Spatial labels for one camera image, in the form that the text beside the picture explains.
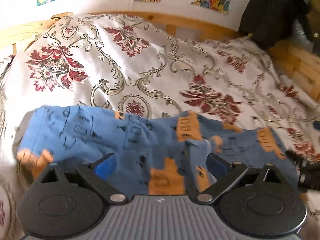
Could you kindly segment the blue patterned child pants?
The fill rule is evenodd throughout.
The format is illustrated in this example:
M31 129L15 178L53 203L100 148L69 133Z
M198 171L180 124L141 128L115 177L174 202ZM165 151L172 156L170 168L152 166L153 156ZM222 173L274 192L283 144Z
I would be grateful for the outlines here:
M50 163L99 164L95 173L128 197L203 191L227 173L212 158L250 168L273 163L293 188L298 174L270 127L246 130L193 111L147 119L88 106L35 109L17 151L33 177Z

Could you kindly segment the floral white bedspread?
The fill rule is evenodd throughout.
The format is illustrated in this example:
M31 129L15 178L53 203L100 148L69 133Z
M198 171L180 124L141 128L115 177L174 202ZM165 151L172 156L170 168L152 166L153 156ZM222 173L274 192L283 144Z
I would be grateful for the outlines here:
M319 162L319 104L279 74L247 37L182 40L141 17L65 16L1 51L1 239L26 236L20 200L37 179L16 155L35 109L88 106L147 119L193 111L242 129L272 128L285 146ZM299 168L295 166L299 177ZM295 235L255 238L231 229L185 194L136 194L68 239L319 239L319 191L293 188L307 217Z

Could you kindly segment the dark jacket on bedpost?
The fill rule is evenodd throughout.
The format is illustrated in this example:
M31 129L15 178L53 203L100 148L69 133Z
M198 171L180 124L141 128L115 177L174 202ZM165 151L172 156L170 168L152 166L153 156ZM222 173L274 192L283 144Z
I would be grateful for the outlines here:
M310 7L310 0L249 0L239 33L251 35L262 49L271 48L292 35L294 21L305 20Z

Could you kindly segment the wooden bed frame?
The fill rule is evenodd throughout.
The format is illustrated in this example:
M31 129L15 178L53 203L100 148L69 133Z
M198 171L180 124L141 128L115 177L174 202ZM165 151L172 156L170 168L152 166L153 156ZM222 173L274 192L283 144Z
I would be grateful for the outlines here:
M162 12L111 11L110 14L138 16L150 23L165 25L165 31L172 36L176 35L177 28L188 28L200 31L201 41L240 37L239 32L221 25ZM48 20L22 25L14 24L8 29L1 30L1 48L11 45L13 52L16 53L15 44L17 42L27 40L49 29L56 21L65 16L72 16L72 13L64 12L53 15ZM277 68L303 88L313 100L319 102L319 56L298 48L291 40L277 42L274 47L267 50L267 53Z

